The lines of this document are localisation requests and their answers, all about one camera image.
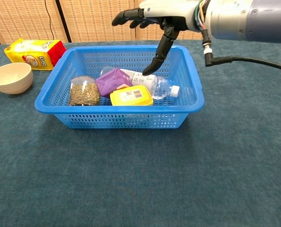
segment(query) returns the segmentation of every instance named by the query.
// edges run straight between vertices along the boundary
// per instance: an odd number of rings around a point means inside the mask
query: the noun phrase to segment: plastic bottle
[[[105,67],[102,72],[112,70],[112,67]],[[155,100],[163,99],[167,96],[178,97],[179,86],[171,86],[167,79],[155,75],[143,76],[141,72],[121,69],[124,73],[129,75],[132,84],[144,85],[151,93],[152,98]]]

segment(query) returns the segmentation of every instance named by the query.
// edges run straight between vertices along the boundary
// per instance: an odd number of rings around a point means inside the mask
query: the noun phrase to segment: yellow box
[[[52,70],[66,51],[60,40],[16,40],[4,52],[11,62],[25,62],[33,70]]]
[[[116,90],[110,98],[112,105],[153,105],[152,96],[143,85]]]

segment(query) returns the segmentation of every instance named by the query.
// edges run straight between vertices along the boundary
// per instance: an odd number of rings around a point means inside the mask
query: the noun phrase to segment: bottle label
[[[120,94],[120,98],[122,102],[128,102],[131,100],[135,100],[138,98],[142,98],[143,95],[140,90],[132,90],[132,91],[127,91],[127,92],[122,92]]]
[[[122,71],[130,77],[133,86],[143,85],[149,91],[151,91],[152,83],[156,77],[155,75],[143,76],[141,72],[135,72],[130,70],[122,70]]]

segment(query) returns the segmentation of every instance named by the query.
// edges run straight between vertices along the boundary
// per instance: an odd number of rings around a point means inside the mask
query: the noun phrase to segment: white bottle cap
[[[172,88],[171,88],[170,96],[177,98],[178,97],[179,88],[180,88],[179,86],[173,85]]]

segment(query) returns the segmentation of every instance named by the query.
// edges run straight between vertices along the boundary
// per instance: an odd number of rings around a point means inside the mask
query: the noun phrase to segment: blue plastic basket
[[[104,66],[141,72],[155,56],[156,45],[71,48],[58,61],[35,101],[38,111],[54,114],[70,128],[178,128],[189,113],[203,107],[202,86],[189,51],[174,45],[155,73],[180,86],[178,98],[155,100],[153,106],[67,106],[70,81],[80,75],[98,78]]]

